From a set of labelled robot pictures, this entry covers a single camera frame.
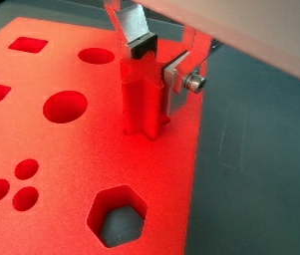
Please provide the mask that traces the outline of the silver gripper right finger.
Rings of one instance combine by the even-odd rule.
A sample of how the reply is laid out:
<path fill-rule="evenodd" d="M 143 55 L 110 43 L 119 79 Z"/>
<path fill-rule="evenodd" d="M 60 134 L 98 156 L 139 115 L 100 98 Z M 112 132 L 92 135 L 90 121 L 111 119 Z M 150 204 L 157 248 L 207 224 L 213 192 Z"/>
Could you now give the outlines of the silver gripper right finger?
<path fill-rule="evenodd" d="M 162 112 L 170 117 L 186 102 L 187 93 L 198 94 L 205 87 L 205 60 L 211 38 L 189 26 L 183 27 L 185 50 L 162 69 Z"/>

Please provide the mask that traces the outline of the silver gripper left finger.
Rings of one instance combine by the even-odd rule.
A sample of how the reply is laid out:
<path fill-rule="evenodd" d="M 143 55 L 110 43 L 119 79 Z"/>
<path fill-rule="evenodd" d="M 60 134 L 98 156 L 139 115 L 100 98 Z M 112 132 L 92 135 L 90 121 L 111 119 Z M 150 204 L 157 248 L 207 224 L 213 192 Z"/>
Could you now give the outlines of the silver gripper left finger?
<path fill-rule="evenodd" d="M 157 50 L 157 34 L 150 31 L 145 9 L 133 0 L 103 0 L 127 57 L 139 60 Z"/>

